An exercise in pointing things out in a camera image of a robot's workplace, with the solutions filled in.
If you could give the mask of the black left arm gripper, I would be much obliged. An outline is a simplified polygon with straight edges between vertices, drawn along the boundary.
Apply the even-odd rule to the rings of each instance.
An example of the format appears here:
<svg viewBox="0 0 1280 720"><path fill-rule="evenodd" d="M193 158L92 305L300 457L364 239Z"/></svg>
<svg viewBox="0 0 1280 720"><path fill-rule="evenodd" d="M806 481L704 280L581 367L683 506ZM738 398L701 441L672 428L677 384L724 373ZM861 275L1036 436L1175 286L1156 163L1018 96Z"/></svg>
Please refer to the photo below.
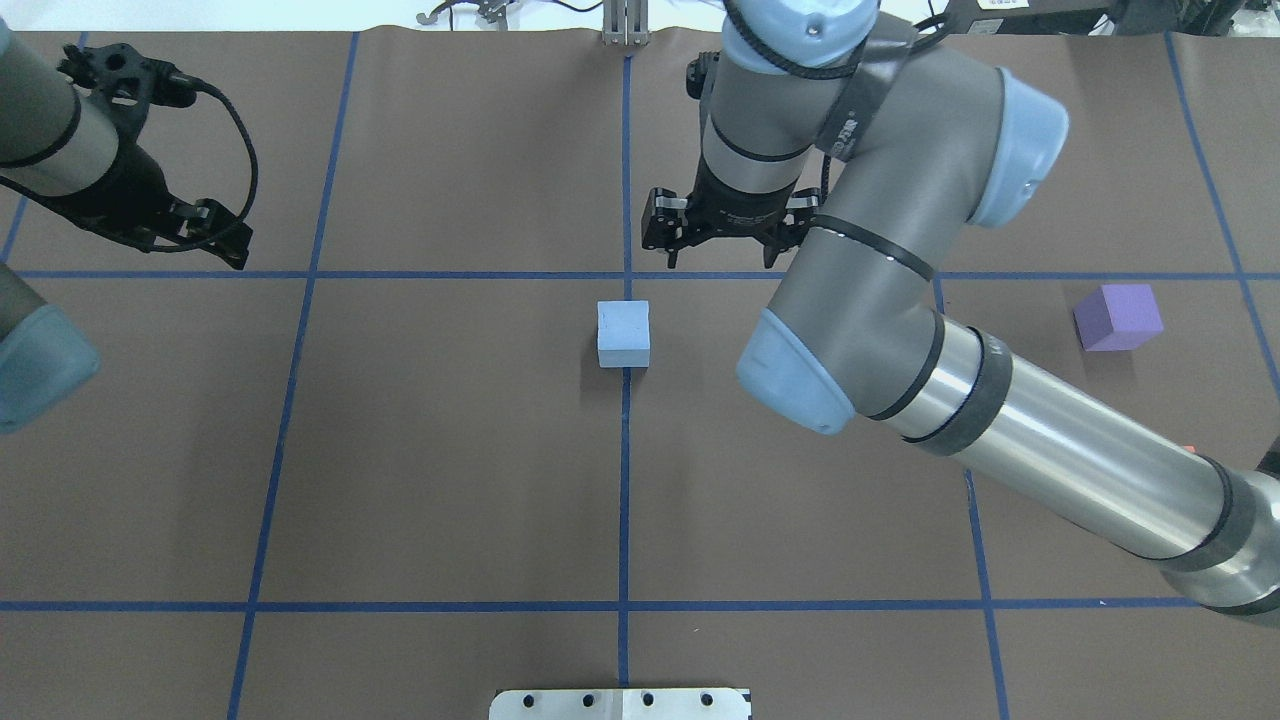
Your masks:
<svg viewBox="0 0 1280 720"><path fill-rule="evenodd" d="M177 200L160 165L134 142L70 164L60 191L86 228L132 249L204 250L234 270L243 270L250 259L253 232L244 219L214 199Z"/></svg>

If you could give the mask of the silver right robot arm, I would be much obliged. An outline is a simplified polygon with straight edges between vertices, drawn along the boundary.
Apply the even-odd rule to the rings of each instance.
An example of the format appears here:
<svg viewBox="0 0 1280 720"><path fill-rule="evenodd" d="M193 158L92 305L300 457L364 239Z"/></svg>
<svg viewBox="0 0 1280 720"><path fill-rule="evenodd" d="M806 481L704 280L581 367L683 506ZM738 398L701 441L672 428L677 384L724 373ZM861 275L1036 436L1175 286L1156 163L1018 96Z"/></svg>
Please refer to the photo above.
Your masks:
<svg viewBox="0 0 1280 720"><path fill-rule="evenodd" d="M998 227L1065 145L1064 105L876 1L727 1L687 67L700 156L641 243L795 252L736 368L824 436L855 416L954 457L1151 562L1203 609L1277 625L1277 451L1251 471L1157 436L928 306L964 225Z"/></svg>

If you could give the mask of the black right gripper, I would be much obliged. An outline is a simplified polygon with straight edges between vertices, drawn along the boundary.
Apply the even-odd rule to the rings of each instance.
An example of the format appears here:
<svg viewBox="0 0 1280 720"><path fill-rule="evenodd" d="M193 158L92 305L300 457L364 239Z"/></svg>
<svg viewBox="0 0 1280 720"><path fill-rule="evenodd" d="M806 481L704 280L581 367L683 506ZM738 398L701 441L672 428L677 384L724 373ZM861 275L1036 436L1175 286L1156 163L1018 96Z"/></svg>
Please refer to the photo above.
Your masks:
<svg viewBox="0 0 1280 720"><path fill-rule="evenodd" d="M737 190L700 160L692 192L680 196L654 187L643 210L641 246L666 256L675 269L682 250L717 238L751 238L764 249L764 268L799 247L823 199L819 190L794 184L765 193Z"/></svg>

